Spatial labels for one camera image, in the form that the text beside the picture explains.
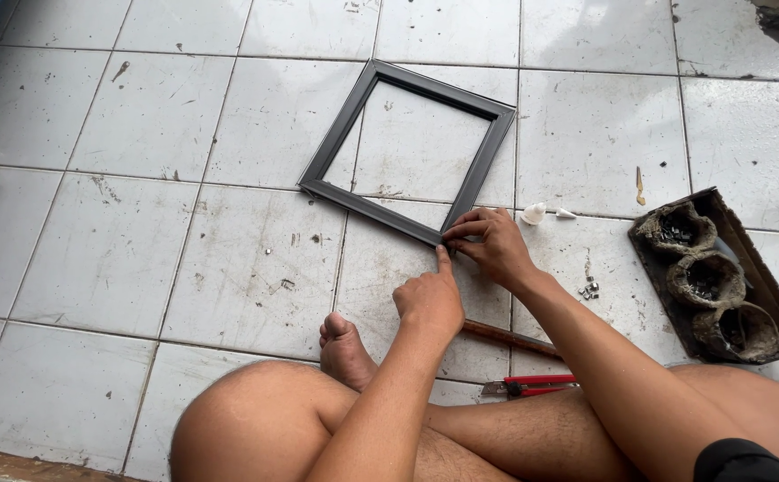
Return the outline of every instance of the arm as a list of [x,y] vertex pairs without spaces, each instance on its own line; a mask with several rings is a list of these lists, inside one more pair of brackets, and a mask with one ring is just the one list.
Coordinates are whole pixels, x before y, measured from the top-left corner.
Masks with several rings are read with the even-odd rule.
[[[482,236],[473,243],[465,236]],[[574,299],[529,258],[506,209],[464,214],[443,236],[533,314],[577,377],[604,428],[652,480],[693,479],[709,444],[747,438],[705,399]]]
[[308,480],[412,480],[434,377],[464,324],[452,261],[442,246],[437,265],[437,274],[409,279],[393,293],[398,334]]

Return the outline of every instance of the white tile floor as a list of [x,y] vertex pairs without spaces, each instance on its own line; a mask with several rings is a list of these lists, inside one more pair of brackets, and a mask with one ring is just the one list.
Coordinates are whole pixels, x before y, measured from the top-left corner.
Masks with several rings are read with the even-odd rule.
[[[750,8],[5,0],[0,450],[164,480],[192,397],[257,359],[317,361],[330,310],[383,358],[390,293],[431,255],[295,185],[371,56],[518,105],[479,203],[581,214],[522,226],[534,260],[569,288],[588,267],[605,290],[589,306],[683,362],[625,230],[717,185],[779,280],[779,45]],[[327,179],[438,225],[482,132],[380,86]],[[474,263],[456,268],[470,317],[545,336]],[[432,400],[566,370],[459,336]],[[758,371],[779,380],[779,362]]]

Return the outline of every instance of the wooden stick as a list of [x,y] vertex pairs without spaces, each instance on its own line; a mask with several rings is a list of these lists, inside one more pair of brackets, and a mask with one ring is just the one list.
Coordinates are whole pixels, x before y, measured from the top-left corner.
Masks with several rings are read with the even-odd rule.
[[520,348],[529,352],[538,353],[548,357],[554,357],[561,360],[558,352],[555,351],[555,346],[547,343],[546,341],[536,340],[522,334],[517,334],[512,331],[508,331],[502,328],[497,328],[485,323],[474,322],[472,320],[464,320],[464,327],[461,329],[467,333],[477,334],[482,338],[486,338],[492,341],[498,341],[505,343],[506,345],[514,348]]

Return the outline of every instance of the glue bottle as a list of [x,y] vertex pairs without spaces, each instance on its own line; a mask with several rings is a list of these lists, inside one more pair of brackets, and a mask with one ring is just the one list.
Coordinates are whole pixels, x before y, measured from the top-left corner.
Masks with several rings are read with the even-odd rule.
[[526,224],[535,225],[545,220],[546,211],[547,211],[547,204],[545,203],[532,204],[532,206],[523,210],[523,214],[521,214],[521,219]]

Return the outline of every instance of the toe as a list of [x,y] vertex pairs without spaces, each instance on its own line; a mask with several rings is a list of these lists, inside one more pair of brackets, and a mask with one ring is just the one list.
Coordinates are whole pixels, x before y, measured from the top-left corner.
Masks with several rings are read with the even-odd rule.
[[332,312],[327,315],[327,319],[324,320],[324,326],[327,328],[327,335],[329,336],[341,336],[346,333],[356,332],[357,328],[353,326],[353,323],[345,320],[338,312]]

